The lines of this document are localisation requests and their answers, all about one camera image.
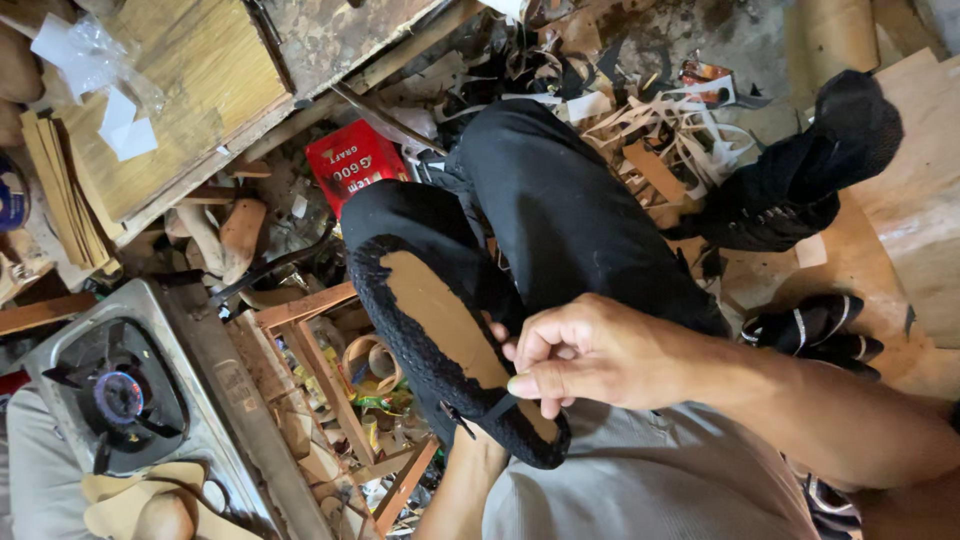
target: black strap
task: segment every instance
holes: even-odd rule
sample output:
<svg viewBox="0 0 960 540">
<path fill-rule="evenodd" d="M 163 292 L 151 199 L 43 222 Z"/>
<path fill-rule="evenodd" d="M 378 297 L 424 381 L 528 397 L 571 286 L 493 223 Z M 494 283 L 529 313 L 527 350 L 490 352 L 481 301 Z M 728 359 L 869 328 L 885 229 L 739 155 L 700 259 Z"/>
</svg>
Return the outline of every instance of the black strap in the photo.
<svg viewBox="0 0 960 540">
<path fill-rule="evenodd" d="M 511 407 L 516 405 L 517 402 L 519 402 L 519 398 L 511 394 L 510 392 L 507 392 L 506 395 L 500 398 L 500 401 L 496 402 L 496 405 L 494 405 L 493 408 L 488 410 L 487 413 L 484 414 L 483 416 L 479 416 L 477 418 L 467 418 L 466 416 L 461 415 L 456 408 L 454 408 L 452 405 L 450 405 L 449 403 L 443 400 L 440 401 L 440 408 L 444 413 L 446 413 L 446 416 L 448 416 L 450 420 L 456 422 L 459 426 L 463 427 L 464 430 L 466 430 L 467 433 L 470 435 L 470 438 L 476 440 L 477 438 L 476 435 L 473 434 L 473 431 L 470 430 L 470 428 L 467 426 L 467 423 L 464 422 L 465 418 L 467 420 L 470 420 L 471 422 L 475 422 L 477 424 L 483 425 L 487 422 L 492 422 L 497 418 L 503 416 L 503 413 L 510 410 Z"/>
<path fill-rule="evenodd" d="M 492 409 L 487 411 L 487 414 L 484 414 L 480 418 L 468 418 L 468 420 L 477 424 L 492 422 L 503 416 L 503 413 L 510 410 L 510 408 L 516 405 L 518 401 L 520 401 L 520 398 L 511 394 L 510 392 L 507 392 L 502 398 L 500 398 L 500 401 L 496 402 L 496 405 L 494 405 Z"/>
</svg>

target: shoe buckle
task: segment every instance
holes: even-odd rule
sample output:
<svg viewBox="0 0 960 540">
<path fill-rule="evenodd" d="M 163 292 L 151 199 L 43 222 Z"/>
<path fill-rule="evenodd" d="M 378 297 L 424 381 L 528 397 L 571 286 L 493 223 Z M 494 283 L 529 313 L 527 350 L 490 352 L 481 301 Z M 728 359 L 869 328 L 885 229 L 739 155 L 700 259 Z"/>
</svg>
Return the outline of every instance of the shoe buckle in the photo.
<svg viewBox="0 0 960 540">
<path fill-rule="evenodd" d="M 446 413 L 446 416 L 450 420 L 454 421 L 457 425 L 466 430 L 471 439 L 477 440 L 477 436 L 473 434 L 473 431 L 469 428 L 469 426 L 467 426 L 467 422 L 464 421 L 464 417 L 460 415 L 460 412 L 457 411 L 453 405 L 447 403 L 445 400 L 440 400 L 440 409 Z"/>
</svg>

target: gas stove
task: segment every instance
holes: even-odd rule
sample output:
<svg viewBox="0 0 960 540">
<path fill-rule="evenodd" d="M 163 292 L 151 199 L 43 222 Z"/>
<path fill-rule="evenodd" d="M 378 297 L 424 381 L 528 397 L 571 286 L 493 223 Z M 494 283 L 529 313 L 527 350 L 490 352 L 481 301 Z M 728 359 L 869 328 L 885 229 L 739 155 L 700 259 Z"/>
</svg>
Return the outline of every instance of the gas stove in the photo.
<svg viewBox="0 0 960 540">
<path fill-rule="evenodd" d="M 264 538 L 329 538 L 269 409 L 199 283 L 134 280 L 23 359 L 85 472 L 198 461 Z"/>
</svg>

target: stove burner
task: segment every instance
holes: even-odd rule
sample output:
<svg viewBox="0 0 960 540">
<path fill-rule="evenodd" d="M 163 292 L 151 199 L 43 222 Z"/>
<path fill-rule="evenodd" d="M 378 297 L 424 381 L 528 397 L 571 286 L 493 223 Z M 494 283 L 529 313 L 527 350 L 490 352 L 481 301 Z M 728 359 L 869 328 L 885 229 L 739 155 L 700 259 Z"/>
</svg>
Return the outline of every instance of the stove burner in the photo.
<svg viewBox="0 0 960 540">
<path fill-rule="evenodd" d="M 143 412 L 143 391 L 133 377 L 111 371 L 97 379 L 93 387 L 97 408 L 114 424 L 129 424 Z"/>
<path fill-rule="evenodd" d="M 166 359 L 132 319 L 109 319 L 85 331 L 43 375 L 76 414 L 94 474 L 154 463 L 186 437 L 189 417 Z"/>
</svg>

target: black pants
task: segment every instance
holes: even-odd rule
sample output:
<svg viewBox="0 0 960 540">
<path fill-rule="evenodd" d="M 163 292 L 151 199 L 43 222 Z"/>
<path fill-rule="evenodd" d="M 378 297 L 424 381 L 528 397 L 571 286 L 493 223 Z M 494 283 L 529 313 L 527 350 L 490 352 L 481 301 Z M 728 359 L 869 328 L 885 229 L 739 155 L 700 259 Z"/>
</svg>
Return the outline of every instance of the black pants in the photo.
<svg viewBox="0 0 960 540">
<path fill-rule="evenodd" d="M 487 107 L 446 166 L 472 183 L 516 287 L 478 245 L 457 196 L 433 185 L 383 180 L 358 191 L 341 220 L 348 249 L 378 234 L 402 237 L 448 261 L 478 306 L 514 335 L 527 314 L 584 292 L 726 335 L 712 297 L 653 220 L 603 158 L 544 106 L 515 99 Z M 427 401 L 427 389 L 414 390 Z"/>
</svg>

